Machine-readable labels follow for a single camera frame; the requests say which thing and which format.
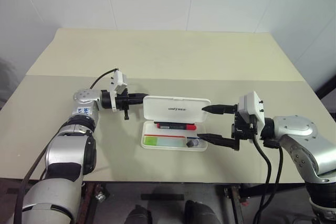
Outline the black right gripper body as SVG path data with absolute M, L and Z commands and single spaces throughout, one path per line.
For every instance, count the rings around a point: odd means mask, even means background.
M 255 140 L 257 136 L 257 118 L 247 115 L 244 118 L 238 111 L 234 113 L 231 137 L 235 140 Z

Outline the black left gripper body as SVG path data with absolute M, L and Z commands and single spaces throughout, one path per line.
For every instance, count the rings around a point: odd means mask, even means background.
M 115 98 L 116 109 L 124 112 L 124 119 L 129 119 L 129 95 L 128 93 L 118 94 Z

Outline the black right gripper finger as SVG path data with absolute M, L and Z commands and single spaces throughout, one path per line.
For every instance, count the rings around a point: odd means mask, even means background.
M 238 105 L 208 105 L 202 108 L 202 111 L 211 113 L 211 114 L 235 114 L 237 111 Z
M 205 133 L 197 135 L 200 139 L 207 141 L 213 145 L 223 146 L 232 148 L 235 151 L 239 150 L 239 140 L 235 140 L 232 138 L 224 138 L 221 135 Z

